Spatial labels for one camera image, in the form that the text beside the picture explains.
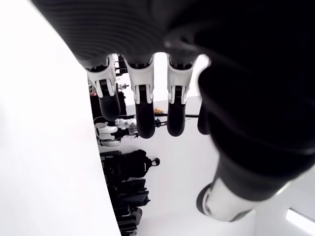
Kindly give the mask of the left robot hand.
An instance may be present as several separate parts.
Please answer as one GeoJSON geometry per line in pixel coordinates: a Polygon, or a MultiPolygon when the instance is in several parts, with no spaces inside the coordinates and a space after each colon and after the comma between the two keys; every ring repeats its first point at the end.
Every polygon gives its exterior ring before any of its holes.
{"type": "Polygon", "coordinates": [[[124,58],[138,133],[155,131],[154,65],[167,55],[168,118],[182,134],[192,69],[198,130],[220,158],[197,208],[219,221],[243,218],[315,164],[315,3],[312,0],[35,0],[85,68],[102,115],[120,105],[114,54],[124,58]]]}

